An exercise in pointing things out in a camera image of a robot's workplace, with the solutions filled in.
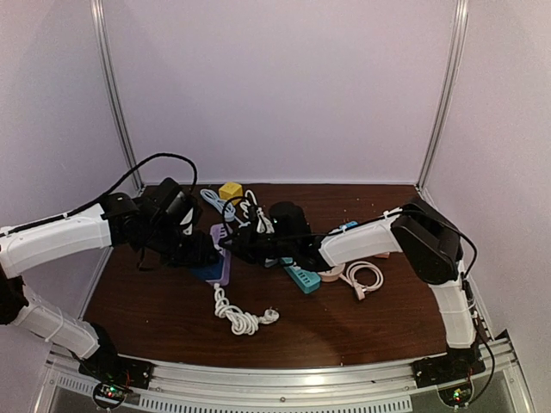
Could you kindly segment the yellow cube adapter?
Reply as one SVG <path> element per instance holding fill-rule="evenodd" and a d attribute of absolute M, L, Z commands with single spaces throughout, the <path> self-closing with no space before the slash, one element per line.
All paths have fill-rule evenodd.
<path fill-rule="evenodd" d="M 244 190 L 240 183 L 226 182 L 218 189 L 218 194 L 222 200 L 233 200 L 233 202 L 237 202 L 244 194 Z"/>

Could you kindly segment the pink round socket base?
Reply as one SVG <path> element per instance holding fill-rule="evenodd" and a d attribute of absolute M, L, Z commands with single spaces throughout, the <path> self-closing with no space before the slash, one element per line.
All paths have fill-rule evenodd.
<path fill-rule="evenodd" d="M 341 264 L 336 267 L 333 267 L 330 270 L 318 272 L 318 276 L 320 277 L 322 282 L 331 283 L 331 282 L 337 281 L 339 277 L 343 274 L 344 270 L 345 270 L 345 265 Z"/>

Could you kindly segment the dark blue cube adapter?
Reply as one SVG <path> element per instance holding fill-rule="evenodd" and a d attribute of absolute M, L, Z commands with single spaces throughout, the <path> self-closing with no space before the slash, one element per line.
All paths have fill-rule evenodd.
<path fill-rule="evenodd" d="M 218 282 L 223 277 L 223 264 L 219 262 L 206 267 L 191 268 L 189 271 L 198 280 Z"/>

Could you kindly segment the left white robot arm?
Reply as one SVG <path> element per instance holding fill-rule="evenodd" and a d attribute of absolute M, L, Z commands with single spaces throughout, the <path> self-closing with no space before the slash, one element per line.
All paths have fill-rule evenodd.
<path fill-rule="evenodd" d="M 1 323 L 20 326 L 89 361 L 106 382 L 124 373 L 122 360 L 100 326 L 69 316 L 25 284 L 25 271 L 87 250 L 129 245 L 151 250 L 173 268 L 203 268 L 219 260 L 212 237 L 195 228 L 196 199 L 173 195 L 131 198 L 118 193 L 79 213 L 1 230 Z"/>

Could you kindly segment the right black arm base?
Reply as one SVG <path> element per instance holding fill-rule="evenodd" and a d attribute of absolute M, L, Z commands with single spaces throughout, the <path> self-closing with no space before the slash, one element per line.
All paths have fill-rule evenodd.
<path fill-rule="evenodd" d="M 466 380 L 470 375 L 483 373 L 486 365 L 477 344 L 469 348 L 451 348 L 443 355 L 425 357 L 412 363 L 417 388 Z"/>

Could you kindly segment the grey-blue power strip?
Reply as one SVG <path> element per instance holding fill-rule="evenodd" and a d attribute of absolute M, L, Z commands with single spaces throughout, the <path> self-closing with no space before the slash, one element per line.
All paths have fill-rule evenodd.
<path fill-rule="evenodd" d="M 263 266 L 265 268 L 275 268 L 276 266 L 279 266 L 281 264 L 281 261 L 278 258 L 266 258 L 264 260 Z"/>

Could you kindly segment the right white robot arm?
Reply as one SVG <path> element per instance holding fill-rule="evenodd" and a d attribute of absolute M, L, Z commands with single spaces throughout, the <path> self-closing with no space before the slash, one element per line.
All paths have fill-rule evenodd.
<path fill-rule="evenodd" d="M 460 379 L 474 366 L 469 349 L 475 341 L 472 310 L 463 280 L 465 235 L 424 200 L 414 197 L 380 217 L 330 232 L 315 233 L 302 208 L 291 201 L 272 205 L 271 232 L 256 217 L 228 233 L 220 246 L 248 263 L 288 257 L 308 271 L 324 272 L 338 265 L 382 253 L 402 253 L 416 276 L 430 286 L 443 319 L 447 346 L 442 360 L 447 379 Z"/>

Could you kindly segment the teal power strip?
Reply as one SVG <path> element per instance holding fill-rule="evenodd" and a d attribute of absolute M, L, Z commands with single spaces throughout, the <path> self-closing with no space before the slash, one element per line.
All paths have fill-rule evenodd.
<path fill-rule="evenodd" d="M 281 258 L 280 264 L 304 294 L 313 293 L 320 288 L 321 278 L 317 273 L 299 267 L 292 258 L 288 257 Z"/>

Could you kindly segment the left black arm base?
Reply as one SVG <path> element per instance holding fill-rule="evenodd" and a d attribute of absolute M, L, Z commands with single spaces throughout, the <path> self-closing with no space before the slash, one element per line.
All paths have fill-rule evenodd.
<path fill-rule="evenodd" d="M 91 326 L 98 336 L 99 348 L 88 358 L 74 356 L 80 364 L 78 371 L 104 383 L 147 389 L 153 364 L 119 355 L 108 332 L 99 324 Z"/>

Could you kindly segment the purple power strip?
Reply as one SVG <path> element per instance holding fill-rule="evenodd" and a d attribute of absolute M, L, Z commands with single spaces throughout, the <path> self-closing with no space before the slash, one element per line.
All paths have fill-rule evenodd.
<path fill-rule="evenodd" d="M 221 287 L 225 287 L 230 281 L 232 255 L 229 250 L 220 246 L 220 240 L 227 236 L 227 231 L 222 224 L 216 224 L 211 226 L 210 235 L 213 239 L 214 247 L 220 255 L 220 260 L 214 266 L 214 278 L 207 280 L 207 283 L 212 286 L 219 284 Z"/>

